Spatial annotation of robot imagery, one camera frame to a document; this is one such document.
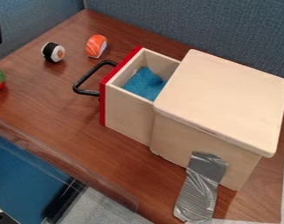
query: blue fabric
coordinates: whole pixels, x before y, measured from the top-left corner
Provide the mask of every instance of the blue fabric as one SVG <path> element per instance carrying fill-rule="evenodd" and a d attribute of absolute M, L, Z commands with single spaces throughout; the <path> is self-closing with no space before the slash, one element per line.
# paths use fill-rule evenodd
<path fill-rule="evenodd" d="M 144 66 L 124 84 L 123 88 L 150 101 L 154 101 L 166 83 L 166 80 L 163 80 L 148 67 Z"/>
<path fill-rule="evenodd" d="M 284 77 L 284 0 L 87 0 L 87 7 Z"/>
<path fill-rule="evenodd" d="M 0 137 L 0 207 L 20 223 L 41 223 L 45 207 L 64 186 L 61 181 L 68 179 L 55 167 Z"/>
<path fill-rule="evenodd" d="M 82 9 L 82 0 L 0 0 L 0 59 Z"/>

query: blue cloth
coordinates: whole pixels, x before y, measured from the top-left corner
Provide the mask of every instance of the blue cloth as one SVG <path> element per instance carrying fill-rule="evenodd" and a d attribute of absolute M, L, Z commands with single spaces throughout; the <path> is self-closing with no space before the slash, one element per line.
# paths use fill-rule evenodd
<path fill-rule="evenodd" d="M 166 83 L 166 80 L 144 66 L 125 83 L 123 88 L 153 102 Z"/>
<path fill-rule="evenodd" d="M 64 186 L 61 181 L 68 179 L 52 165 L 0 137 L 0 207 L 20 223 L 41 223 L 44 209 Z"/>
<path fill-rule="evenodd" d="M 87 0 L 87 7 L 284 77 L 284 0 Z"/>

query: wooden table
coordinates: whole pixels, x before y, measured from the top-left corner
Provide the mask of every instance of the wooden table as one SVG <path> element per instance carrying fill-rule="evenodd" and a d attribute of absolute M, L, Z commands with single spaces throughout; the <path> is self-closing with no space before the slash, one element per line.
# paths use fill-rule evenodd
<path fill-rule="evenodd" d="M 108 38 L 100 59 L 85 55 L 93 34 Z M 45 62 L 40 48 L 47 41 L 66 48 L 66 59 L 57 65 Z M 144 46 L 181 60 L 187 45 L 84 10 L 0 61 L 7 74 L 7 88 L 0 91 L 0 119 L 64 153 L 85 168 L 66 165 L 61 156 L 39 156 L 89 183 L 88 169 L 133 195 L 137 212 L 155 223 L 180 223 L 173 207 L 185 179 L 185 171 L 149 149 L 99 125 L 97 98 L 78 95 L 73 83 L 103 59 L 120 62 L 135 46 Z M 109 72 L 105 68 L 87 83 L 97 88 Z M 284 159 L 284 123 L 277 154 L 262 158 L 239 192 L 223 186 L 218 191 L 215 218 L 279 222 Z"/>

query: drawer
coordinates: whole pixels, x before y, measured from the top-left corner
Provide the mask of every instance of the drawer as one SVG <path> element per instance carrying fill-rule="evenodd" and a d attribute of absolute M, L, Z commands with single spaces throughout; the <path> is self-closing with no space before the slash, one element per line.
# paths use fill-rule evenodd
<path fill-rule="evenodd" d="M 122 87 L 141 67 L 168 80 L 179 64 L 179 60 L 136 47 L 100 84 L 100 123 L 150 146 L 153 102 Z"/>

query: gray tape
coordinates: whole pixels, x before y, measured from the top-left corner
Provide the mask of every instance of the gray tape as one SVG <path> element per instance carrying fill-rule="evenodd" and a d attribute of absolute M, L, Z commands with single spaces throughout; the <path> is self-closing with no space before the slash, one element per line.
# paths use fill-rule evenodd
<path fill-rule="evenodd" d="M 218 184 L 228 163 L 212 155 L 194 152 L 186 168 L 187 178 L 179 194 L 174 215 L 181 221 L 211 220 L 218 197 Z"/>

